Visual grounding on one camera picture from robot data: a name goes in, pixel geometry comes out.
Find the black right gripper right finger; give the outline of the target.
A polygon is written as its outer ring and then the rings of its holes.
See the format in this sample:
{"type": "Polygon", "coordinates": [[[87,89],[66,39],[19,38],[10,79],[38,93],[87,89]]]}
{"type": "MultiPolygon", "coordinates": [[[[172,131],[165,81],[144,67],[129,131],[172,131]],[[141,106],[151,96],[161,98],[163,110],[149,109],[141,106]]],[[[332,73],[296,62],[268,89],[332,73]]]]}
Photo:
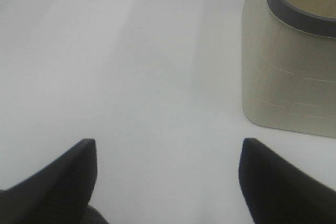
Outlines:
{"type": "Polygon", "coordinates": [[[255,138],[243,141],[238,178],[254,223],[335,223],[335,191],[255,138]]]}

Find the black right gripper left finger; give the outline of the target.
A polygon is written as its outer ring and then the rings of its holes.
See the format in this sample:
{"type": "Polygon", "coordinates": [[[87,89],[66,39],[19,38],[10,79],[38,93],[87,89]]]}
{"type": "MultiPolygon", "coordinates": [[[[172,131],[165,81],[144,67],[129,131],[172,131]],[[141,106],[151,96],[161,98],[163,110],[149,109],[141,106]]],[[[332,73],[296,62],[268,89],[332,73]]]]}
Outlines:
{"type": "Polygon", "coordinates": [[[94,139],[1,192],[1,223],[81,223],[97,179],[94,139]]]}

